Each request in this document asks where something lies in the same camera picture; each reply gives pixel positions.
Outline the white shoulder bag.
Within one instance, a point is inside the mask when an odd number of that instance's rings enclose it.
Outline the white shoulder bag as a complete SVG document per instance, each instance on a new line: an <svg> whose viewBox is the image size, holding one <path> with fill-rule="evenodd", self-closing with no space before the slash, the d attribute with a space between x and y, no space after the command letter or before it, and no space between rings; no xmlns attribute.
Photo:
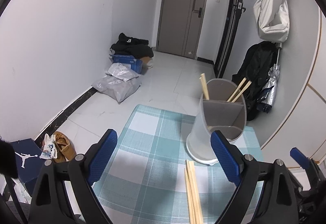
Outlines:
<svg viewBox="0 0 326 224"><path fill-rule="evenodd" d="M265 41L284 43L290 33L290 13L287 0L273 11L274 0L256 0L253 12L258 35Z"/></svg>

